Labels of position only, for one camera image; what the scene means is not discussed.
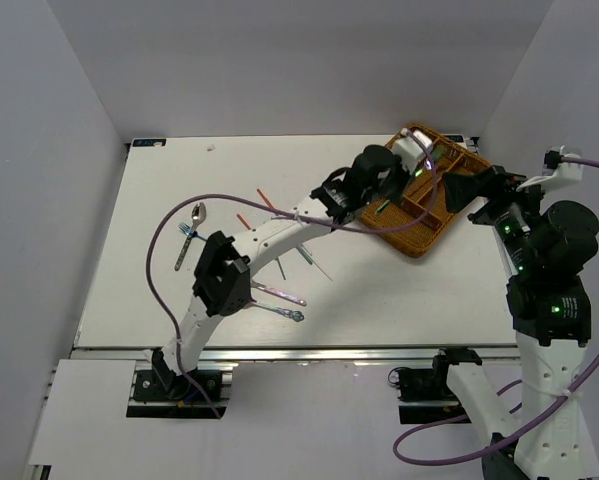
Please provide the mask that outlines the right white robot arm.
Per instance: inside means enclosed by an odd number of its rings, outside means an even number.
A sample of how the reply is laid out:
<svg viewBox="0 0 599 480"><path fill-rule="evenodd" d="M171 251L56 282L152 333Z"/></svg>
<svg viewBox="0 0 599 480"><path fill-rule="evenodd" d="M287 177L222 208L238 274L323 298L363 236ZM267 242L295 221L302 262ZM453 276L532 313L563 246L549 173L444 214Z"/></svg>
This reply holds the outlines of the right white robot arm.
<svg viewBox="0 0 599 480"><path fill-rule="evenodd" d="M486 479L583 479L579 402L573 392L592 334L591 302L580 279L598 252L597 216L574 201L540 208L545 193L578 183L583 167L569 158L527 179L491 166L475 175L443 176L446 208L494 228L513 265L506 300L521 359L522 425L487 381L478 355L444 349L433 360L432 390L457 397L485 444Z"/></svg>

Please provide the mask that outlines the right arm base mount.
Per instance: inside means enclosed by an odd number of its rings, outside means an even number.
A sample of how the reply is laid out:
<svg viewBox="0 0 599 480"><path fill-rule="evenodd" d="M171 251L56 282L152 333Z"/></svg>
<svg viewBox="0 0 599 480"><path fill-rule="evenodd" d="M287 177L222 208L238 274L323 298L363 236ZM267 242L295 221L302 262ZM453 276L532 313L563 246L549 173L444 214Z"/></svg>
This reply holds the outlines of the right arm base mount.
<svg viewBox="0 0 599 480"><path fill-rule="evenodd" d="M447 386L449 367L462 363L481 366L482 360L473 349L451 347L441 349L429 368L393 368L387 380L398 392L400 423L418 425L448 420L469 423L463 406Z"/></svg>

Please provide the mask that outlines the iridescent rainbow fork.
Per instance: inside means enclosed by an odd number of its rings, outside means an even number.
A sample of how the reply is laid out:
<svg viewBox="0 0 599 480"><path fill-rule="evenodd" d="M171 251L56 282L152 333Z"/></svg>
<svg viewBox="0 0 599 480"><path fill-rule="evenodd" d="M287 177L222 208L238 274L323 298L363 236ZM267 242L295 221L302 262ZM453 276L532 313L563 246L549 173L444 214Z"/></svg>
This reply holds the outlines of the iridescent rainbow fork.
<svg viewBox="0 0 599 480"><path fill-rule="evenodd" d="M375 210L375 215L381 215L386 209L387 207L390 205L391 201L390 200L385 200L376 210Z"/></svg>

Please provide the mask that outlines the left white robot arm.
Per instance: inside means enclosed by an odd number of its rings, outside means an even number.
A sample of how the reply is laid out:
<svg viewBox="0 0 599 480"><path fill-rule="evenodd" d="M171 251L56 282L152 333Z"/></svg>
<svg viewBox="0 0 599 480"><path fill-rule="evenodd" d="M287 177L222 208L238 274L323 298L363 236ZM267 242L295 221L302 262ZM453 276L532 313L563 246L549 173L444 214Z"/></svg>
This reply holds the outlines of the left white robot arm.
<svg viewBox="0 0 599 480"><path fill-rule="evenodd" d="M173 339L152 353L159 391L173 400L193 391L209 398L195 374L201 352L224 318L251 303L253 276L302 243L335 230L351 231L352 222L380 198L400 199L424 156L420 147L369 145L291 211L271 208L272 219L234 236L212 233L194 268L188 310L175 321Z"/></svg>

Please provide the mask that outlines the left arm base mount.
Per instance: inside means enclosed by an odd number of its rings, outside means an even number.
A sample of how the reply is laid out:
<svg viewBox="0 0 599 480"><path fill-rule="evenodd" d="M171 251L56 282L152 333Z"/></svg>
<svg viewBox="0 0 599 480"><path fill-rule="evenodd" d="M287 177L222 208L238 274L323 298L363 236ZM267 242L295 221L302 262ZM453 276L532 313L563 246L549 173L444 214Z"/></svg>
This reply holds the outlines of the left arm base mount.
<svg viewBox="0 0 599 480"><path fill-rule="evenodd" d="M227 410L231 373L211 368L189 373L205 391L216 412L199 389L185 377L175 376L167 389L151 367L136 368L126 417L130 419L218 420Z"/></svg>

